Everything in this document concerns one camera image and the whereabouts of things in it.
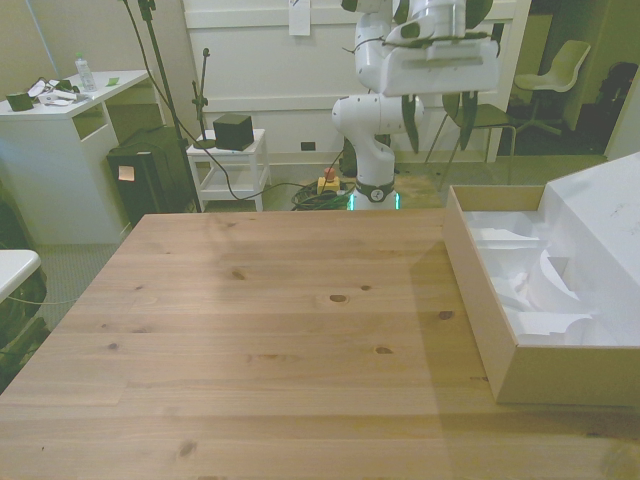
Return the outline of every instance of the microphone stand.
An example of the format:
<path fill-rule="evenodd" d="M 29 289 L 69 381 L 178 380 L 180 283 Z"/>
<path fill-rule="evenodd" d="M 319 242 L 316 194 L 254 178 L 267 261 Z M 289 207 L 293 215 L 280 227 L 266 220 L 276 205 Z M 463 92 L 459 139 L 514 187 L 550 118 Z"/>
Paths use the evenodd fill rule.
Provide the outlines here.
<path fill-rule="evenodd" d="M 171 90 L 169 89 L 169 81 L 167 80 L 167 73 L 164 69 L 164 64 L 162 63 L 160 48 L 158 47 L 156 34 L 155 34 L 155 31 L 153 30 L 153 25 L 152 25 L 153 16 L 151 15 L 151 10 L 156 9 L 156 3 L 154 0 L 138 0 L 138 6 L 140 7 L 140 13 L 142 14 L 142 19 L 146 22 L 147 28 L 149 30 L 149 37 L 151 38 L 153 51 L 156 55 L 156 61 L 158 62 L 158 69 L 160 70 L 160 76 L 162 77 L 164 93 L 167 96 L 169 111 L 171 112 L 173 125 L 176 129 L 176 136 L 178 137 L 178 144 L 180 146 L 180 152 L 182 153 L 182 161 L 184 163 L 184 168 L 186 169 L 187 172 L 190 172 L 191 166 L 189 165 L 189 159 L 187 158 L 187 149 L 186 149 L 187 141 L 182 136 L 182 131 L 180 130 L 178 114 L 176 113 L 176 107 L 173 103 L 173 98 L 171 98 Z M 191 190 L 191 196 L 196 207 L 196 212 L 201 213 L 202 209 L 200 208 L 200 201 L 198 200 L 198 191 L 196 189 L 195 179 L 193 178 L 193 176 L 190 176 L 190 175 L 188 176 L 191 178 L 191 181 L 189 182 L 189 189 Z"/>
<path fill-rule="evenodd" d="M 200 82 L 200 93 L 198 93 L 198 87 L 196 86 L 196 81 L 192 81 L 191 85 L 193 85 L 193 94 L 195 98 L 191 100 L 196 106 L 196 113 L 198 115 L 198 121 L 200 122 L 200 131 L 202 132 L 202 140 L 198 140 L 198 144 L 194 145 L 194 148 L 198 148 L 200 150 L 206 150 L 208 148 L 214 148 L 216 146 L 216 141 L 213 139 L 207 139 L 207 132 L 205 130 L 204 125 L 204 117 L 202 115 L 202 109 L 205 105 L 209 105 L 209 100 L 204 96 L 204 75 L 207 71 L 207 57 L 209 57 L 209 49 L 205 48 L 202 51 L 202 80 Z"/>

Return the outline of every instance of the yellow base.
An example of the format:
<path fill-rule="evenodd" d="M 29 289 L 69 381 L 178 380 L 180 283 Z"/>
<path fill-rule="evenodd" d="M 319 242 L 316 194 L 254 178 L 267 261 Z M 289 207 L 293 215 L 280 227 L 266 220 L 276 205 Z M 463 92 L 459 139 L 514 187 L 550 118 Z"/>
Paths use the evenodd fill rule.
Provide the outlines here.
<path fill-rule="evenodd" d="M 340 179 L 334 177 L 331 182 L 326 182 L 324 177 L 318 178 L 318 195 L 320 195 L 320 192 L 326 192 L 327 190 L 333 190 L 334 192 L 340 190 Z"/>

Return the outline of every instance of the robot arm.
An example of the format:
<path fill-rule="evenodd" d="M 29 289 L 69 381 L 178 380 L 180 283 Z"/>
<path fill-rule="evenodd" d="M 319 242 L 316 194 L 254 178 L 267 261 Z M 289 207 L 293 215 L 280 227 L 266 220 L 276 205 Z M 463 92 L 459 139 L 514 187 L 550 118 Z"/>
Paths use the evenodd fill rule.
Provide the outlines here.
<path fill-rule="evenodd" d="M 486 35 L 467 33 L 492 3 L 342 0 L 345 10 L 363 13 L 356 26 L 356 72 L 375 92 L 340 99 L 333 109 L 336 128 L 356 151 L 357 208 L 393 208 L 398 203 L 393 198 L 393 152 L 374 135 L 407 131 L 417 153 L 416 125 L 423 112 L 418 95 L 477 92 L 498 84 L 497 45 Z M 464 98 L 477 101 L 476 95 Z"/>

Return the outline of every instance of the open box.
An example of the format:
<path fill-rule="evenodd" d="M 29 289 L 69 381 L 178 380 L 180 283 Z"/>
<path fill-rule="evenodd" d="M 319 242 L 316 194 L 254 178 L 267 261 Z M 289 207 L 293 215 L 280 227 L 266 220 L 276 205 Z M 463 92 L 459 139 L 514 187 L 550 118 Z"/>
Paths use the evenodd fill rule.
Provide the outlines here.
<path fill-rule="evenodd" d="M 497 402 L 640 405 L 640 154 L 453 186 L 443 235 Z"/>

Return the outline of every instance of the tabletop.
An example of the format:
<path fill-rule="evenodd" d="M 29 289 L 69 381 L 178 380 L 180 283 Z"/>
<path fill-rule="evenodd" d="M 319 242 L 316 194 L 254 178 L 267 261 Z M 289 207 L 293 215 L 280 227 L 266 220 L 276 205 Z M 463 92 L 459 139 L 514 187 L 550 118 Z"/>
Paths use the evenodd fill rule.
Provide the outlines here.
<path fill-rule="evenodd" d="M 87 93 L 91 98 L 65 107 L 55 105 L 42 105 L 36 103 L 31 110 L 24 112 L 14 112 L 8 101 L 0 102 L 0 122 L 18 122 L 33 120 L 60 120 L 70 119 L 100 102 L 104 102 L 127 88 L 139 83 L 149 77 L 146 70 L 124 70 L 111 72 L 92 72 L 98 89 L 95 92 L 85 92 L 82 87 L 80 75 L 73 75 L 68 78 L 71 85 L 80 87 L 80 93 Z M 111 78 L 118 78 L 118 83 L 108 87 L 107 83 Z"/>
<path fill-rule="evenodd" d="M 32 250 L 0 250 L 0 302 L 39 266 L 40 256 Z"/>
<path fill-rule="evenodd" d="M 637 410 L 494 402 L 443 218 L 145 216 L 0 396 L 0 478 L 637 479 Z"/>

